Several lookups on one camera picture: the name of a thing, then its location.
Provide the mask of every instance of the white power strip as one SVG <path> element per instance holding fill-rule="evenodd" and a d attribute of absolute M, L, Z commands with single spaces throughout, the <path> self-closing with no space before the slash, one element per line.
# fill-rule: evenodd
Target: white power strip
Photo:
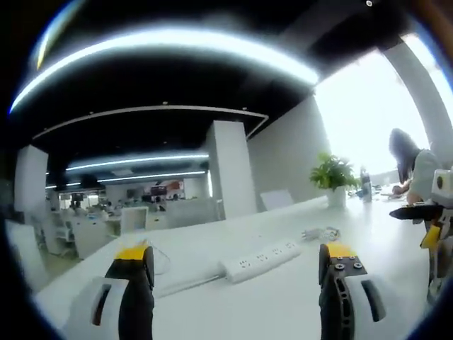
<path fill-rule="evenodd" d="M 234 260 L 221 261 L 220 266 L 226 278 L 238 283 L 269 271 L 284 262 L 300 255 L 300 246 L 286 240 L 264 248 L 255 254 L 242 256 Z"/>

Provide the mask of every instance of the potted plant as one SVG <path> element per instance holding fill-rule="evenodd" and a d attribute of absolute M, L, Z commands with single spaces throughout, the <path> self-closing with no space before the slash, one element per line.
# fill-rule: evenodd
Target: potted plant
<path fill-rule="evenodd" d="M 311 170 L 310 181 L 318 188 L 327 190 L 329 207 L 345 207 L 346 186 L 357 188 L 359 185 L 352 164 L 347 159 L 326 152 L 320 153 L 318 158 L 321 165 Z"/>

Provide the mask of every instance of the green plant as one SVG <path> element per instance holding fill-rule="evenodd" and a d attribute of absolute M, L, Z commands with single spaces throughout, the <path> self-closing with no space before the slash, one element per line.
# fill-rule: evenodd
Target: green plant
<path fill-rule="evenodd" d="M 320 189 L 335 190 L 339 186 L 354 186 L 357 188 L 359 181 L 354 178 L 352 164 L 344 158 L 322 152 L 318 155 L 321 165 L 313 168 L 310 181 Z"/>

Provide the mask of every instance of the ceiling light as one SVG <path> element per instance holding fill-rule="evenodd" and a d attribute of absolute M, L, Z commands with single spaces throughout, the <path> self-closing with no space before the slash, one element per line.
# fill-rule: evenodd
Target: ceiling light
<path fill-rule="evenodd" d="M 209 191 L 210 197 L 212 197 L 212 177 L 211 171 L 207 171 L 207 190 Z"/>
<path fill-rule="evenodd" d="M 42 61 L 44 60 L 44 53 L 45 49 L 47 47 L 47 43 L 49 42 L 49 33 L 47 32 L 44 34 L 44 38 L 42 39 L 40 49 L 38 52 L 38 60 L 36 62 L 36 69 L 39 69 L 41 67 Z"/>
<path fill-rule="evenodd" d="M 110 179 L 99 179 L 99 183 L 114 182 L 114 181 L 126 181 L 127 179 L 153 179 L 156 177 L 170 177 L 170 176 L 187 176 L 187 175 L 200 175 L 204 174 L 204 171 L 191 171 L 191 172 L 179 172 L 175 174 L 159 174 L 159 175 L 144 175 L 144 176 L 132 176 L 122 178 L 110 178 Z"/>
<path fill-rule="evenodd" d="M 17 95 L 16 99 L 14 99 L 9 112 L 11 113 L 31 91 L 47 78 L 51 77 L 60 69 L 85 57 L 100 54 L 102 52 L 112 53 L 113 51 L 127 50 L 136 47 L 162 48 L 169 46 L 191 47 L 201 51 L 209 50 L 225 52 L 284 72 L 285 74 L 310 85 L 314 85 L 318 81 L 318 75 L 314 70 L 308 68 L 297 59 L 258 42 L 242 39 L 233 35 L 209 32 L 207 30 L 160 28 L 106 40 L 61 59 L 27 84 L 27 86 Z"/>
<path fill-rule="evenodd" d="M 80 186 L 80 182 L 68 183 L 66 186 Z M 57 186 L 46 186 L 46 189 L 55 189 Z"/>
<path fill-rule="evenodd" d="M 209 158 L 208 154 L 187 154 L 182 156 L 162 156 L 162 157 L 147 157 L 147 158 L 136 158 L 136 159 L 123 159 L 121 161 L 106 161 L 104 163 L 87 164 L 81 166 L 73 166 L 67 168 L 66 171 L 93 168 L 95 166 L 106 166 L 115 164 L 126 164 L 126 163 L 140 163 L 140 162 L 152 162 L 152 161 L 179 161 L 183 159 L 205 159 Z"/>

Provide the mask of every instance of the white ceiling trim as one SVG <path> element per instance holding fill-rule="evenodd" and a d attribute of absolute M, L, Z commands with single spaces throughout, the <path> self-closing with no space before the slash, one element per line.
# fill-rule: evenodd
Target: white ceiling trim
<path fill-rule="evenodd" d="M 99 118 L 104 117 L 107 115 L 116 115 L 118 113 L 129 113 L 129 112 L 140 112 L 140 111 L 160 111 L 160 110 L 187 110 L 187 111 L 211 111 L 211 112 L 226 112 L 226 113 L 234 113 L 238 115 L 251 115 L 253 117 L 262 118 L 262 120 L 247 134 L 247 138 L 249 138 L 257 129 L 261 127 L 266 121 L 269 120 L 268 115 L 263 115 L 262 113 L 255 113 L 245 110 L 236 110 L 233 108 L 218 108 L 215 106 L 189 106 L 189 105 L 156 105 L 156 106 L 138 106 L 135 108 L 120 108 L 117 110 L 110 110 L 110 111 L 103 111 L 98 113 L 92 113 L 90 115 L 85 115 L 83 117 L 78 117 L 75 119 L 68 120 L 67 122 L 63 122 L 48 129 L 38 133 L 37 135 L 33 136 L 33 139 L 37 139 L 51 131 L 56 129 L 62 128 L 67 125 L 71 125 L 74 123 L 82 122 L 84 120 L 92 119 L 92 118 Z"/>

